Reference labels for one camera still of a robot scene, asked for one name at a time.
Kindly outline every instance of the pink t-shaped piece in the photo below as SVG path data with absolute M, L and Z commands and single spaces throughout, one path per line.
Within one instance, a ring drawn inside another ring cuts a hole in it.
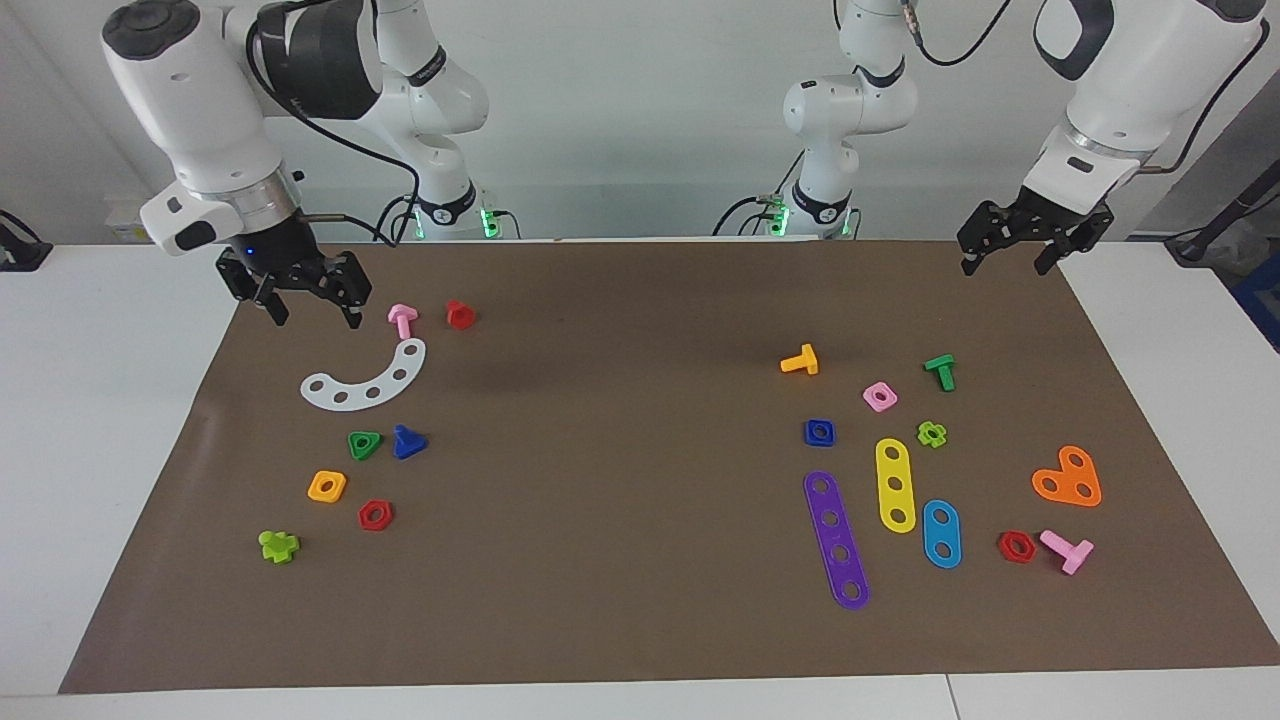
M 1075 571 L 1080 569 L 1080 565 L 1084 565 L 1084 559 L 1093 552 L 1092 542 L 1080 541 L 1080 544 L 1071 544 L 1053 530 L 1044 530 L 1041 533 L 1041 542 L 1048 546 L 1048 548 L 1053 552 L 1062 556 L 1065 560 L 1065 562 L 1062 562 L 1062 571 L 1068 575 L 1074 575 Z
M 883 413 L 897 405 L 897 393 L 886 383 L 876 383 L 863 391 L 863 400 L 872 406 L 872 410 Z
M 417 310 L 410 307 L 408 305 L 392 305 L 390 313 L 387 314 L 387 322 L 396 325 L 396 332 L 399 333 L 401 340 L 413 337 L 408 329 L 408 324 L 416 319 Z

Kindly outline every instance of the white curved toy piece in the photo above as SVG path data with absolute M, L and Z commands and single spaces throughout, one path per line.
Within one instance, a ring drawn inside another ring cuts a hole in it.
M 333 379 L 329 373 L 316 373 L 302 380 L 302 397 L 321 410 L 355 413 L 376 407 L 397 395 L 417 378 L 426 361 L 426 343 L 416 337 L 396 346 L 396 356 L 387 370 L 376 378 L 348 384 Z

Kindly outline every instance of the blue square nut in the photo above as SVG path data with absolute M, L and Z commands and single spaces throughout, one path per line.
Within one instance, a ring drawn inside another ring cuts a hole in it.
M 836 445 L 836 424 L 831 420 L 809 420 L 804 425 L 804 442 L 814 447 Z

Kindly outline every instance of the toy piece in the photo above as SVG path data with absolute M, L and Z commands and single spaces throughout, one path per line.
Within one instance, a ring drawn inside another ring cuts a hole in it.
M 827 566 L 831 597 L 845 610 L 858 610 L 872 598 L 863 561 L 854 542 L 854 529 L 845 514 L 836 478 L 828 473 L 809 473 L 804 479 L 813 532 L 818 536 L 822 562 Z
M 456 331 L 465 331 L 476 324 L 476 311 L 460 300 L 444 304 L 444 320 Z
M 358 384 L 339 383 L 328 373 L 316 373 L 302 380 L 302 397 L 321 410 L 355 413 L 376 407 L 397 395 L 417 378 L 426 361 L 426 343 L 416 337 L 396 346 L 392 364 L 376 378 Z
M 387 313 L 387 322 L 396 325 L 396 332 L 399 333 L 401 340 L 413 337 L 413 333 L 408 329 L 408 324 L 416 319 L 417 309 L 408 305 L 392 305 L 390 311 Z
M 964 560 L 960 514 L 945 500 L 924 505 L 924 556 L 943 570 L 954 570 Z
M 370 500 L 360 509 L 356 516 L 360 518 L 361 528 L 380 533 L 387 529 L 387 525 L 392 524 L 394 514 L 392 512 L 390 502 L 385 500 Z
M 813 351 L 813 346 L 808 342 L 800 346 L 800 355 L 795 357 L 787 357 L 781 363 L 783 373 L 794 373 L 796 370 L 804 370 L 810 375 L 818 374 L 818 355 Z
M 814 447 L 836 445 L 836 424 L 831 420 L 809 420 L 804 424 L 804 442 Z
M 1068 445 L 1057 454 L 1061 470 L 1037 470 L 1032 475 L 1036 493 L 1053 502 L 1097 507 L 1102 502 L 1102 484 L 1089 454 Z
M 1062 556 L 1062 571 L 1068 575 L 1074 575 L 1080 565 L 1084 565 L 1084 559 L 1093 552 L 1093 543 L 1089 541 L 1080 541 L 1080 544 L 1071 544 L 1062 539 L 1062 536 L 1055 533 L 1053 530 L 1044 530 L 1041 533 L 1041 542 L 1048 546 L 1050 550 Z
M 369 460 L 369 456 L 383 445 L 381 433 L 351 433 L 347 436 L 347 450 L 356 460 Z
M 915 437 L 920 441 L 920 445 L 925 447 L 937 450 L 947 443 L 947 429 L 937 423 L 925 420 L 920 423 L 918 429 L 920 432 Z
M 426 450 L 426 438 L 404 425 L 396 425 L 396 459 L 406 460 Z
M 938 382 L 942 384 L 942 392 L 954 392 L 956 388 L 955 377 L 951 375 L 951 366 L 956 364 L 956 359 L 951 355 L 938 355 L 933 360 L 924 364 L 924 369 L 931 373 L 938 374 Z
M 262 560 L 270 560 L 276 565 L 293 562 L 293 553 L 302 547 L 296 536 L 271 530 L 262 530 L 257 536 L 257 544 L 262 546 Z
M 1021 530 L 1009 530 L 1000 534 L 1000 553 L 1010 562 L 1028 564 L 1036 559 L 1036 543 Z
M 342 491 L 347 489 L 347 475 L 333 470 L 320 470 L 311 478 L 311 487 L 307 488 L 307 497 L 316 502 L 338 502 Z
M 884 438 L 876 445 L 876 487 L 881 523 L 895 533 L 915 529 L 915 491 L 911 488 L 911 457 L 901 441 Z
M 887 383 L 876 383 L 863 391 L 863 400 L 872 406 L 872 410 L 883 413 L 897 405 L 897 393 Z

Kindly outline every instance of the orange heart-shaped piece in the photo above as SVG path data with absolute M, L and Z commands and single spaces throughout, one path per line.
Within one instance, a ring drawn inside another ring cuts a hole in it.
M 1057 454 L 1061 470 L 1037 470 L 1032 475 L 1036 493 L 1053 502 L 1097 507 L 1102 502 L 1102 484 L 1089 454 L 1068 445 Z

